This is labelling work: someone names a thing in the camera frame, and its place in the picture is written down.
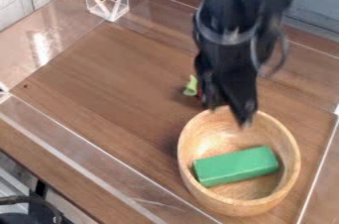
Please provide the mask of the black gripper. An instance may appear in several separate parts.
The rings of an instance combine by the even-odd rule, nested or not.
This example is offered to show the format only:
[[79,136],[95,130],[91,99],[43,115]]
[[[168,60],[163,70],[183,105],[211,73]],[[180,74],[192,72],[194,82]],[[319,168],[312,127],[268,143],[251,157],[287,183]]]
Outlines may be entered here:
[[215,110],[231,103],[240,128],[252,122],[258,110],[259,69],[271,57],[276,40],[284,41],[283,14],[284,11],[264,12],[239,34],[219,34],[208,23],[214,17],[204,8],[194,16],[194,38],[199,48],[195,70],[203,106]]

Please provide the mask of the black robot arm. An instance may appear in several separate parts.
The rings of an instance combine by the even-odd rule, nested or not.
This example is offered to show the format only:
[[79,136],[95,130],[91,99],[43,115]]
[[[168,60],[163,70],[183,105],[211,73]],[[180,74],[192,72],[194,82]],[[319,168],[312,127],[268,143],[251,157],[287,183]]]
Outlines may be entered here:
[[256,78],[271,75],[262,67],[275,49],[287,59],[288,43],[282,20],[292,0],[203,0],[192,17],[198,46],[195,70],[203,105],[231,108],[239,125],[250,123],[258,110]]

